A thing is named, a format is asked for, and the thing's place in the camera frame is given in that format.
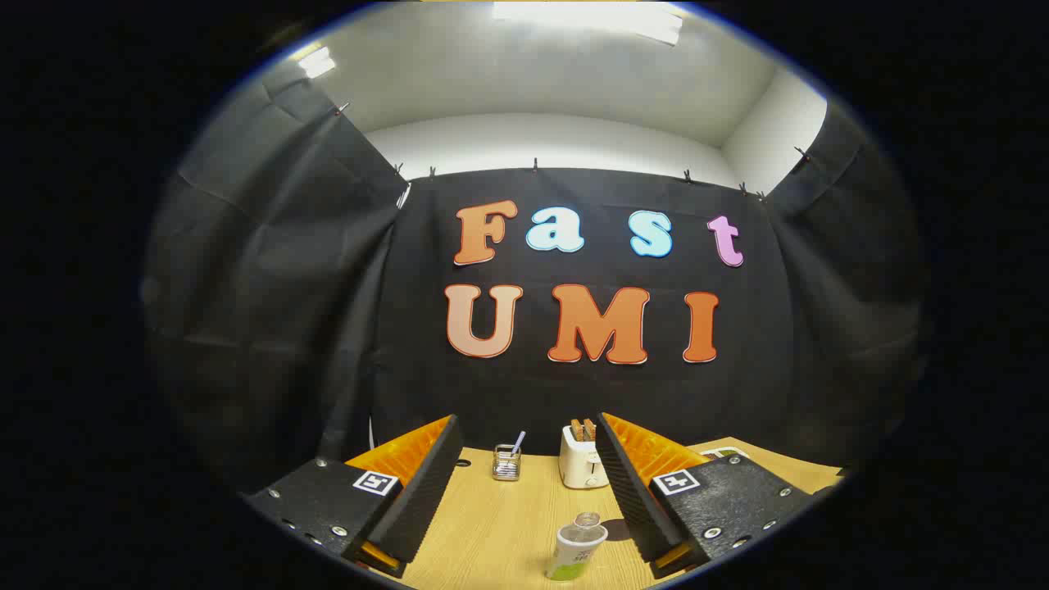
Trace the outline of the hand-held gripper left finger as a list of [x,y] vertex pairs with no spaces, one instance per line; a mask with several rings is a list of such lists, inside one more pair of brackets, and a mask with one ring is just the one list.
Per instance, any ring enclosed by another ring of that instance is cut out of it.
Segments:
[[247,503],[335,556],[399,580],[418,556],[461,451],[461,420],[446,415],[345,462],[314,458]]

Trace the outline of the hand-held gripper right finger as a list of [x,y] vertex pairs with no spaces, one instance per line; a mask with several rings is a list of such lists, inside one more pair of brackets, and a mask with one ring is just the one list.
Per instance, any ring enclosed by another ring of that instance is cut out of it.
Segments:
[[708,569],[778,533],[844,479],[764,424],[716,420],[687,442],[651,422],[596,418],[597,451],[634,548],[654,580]]

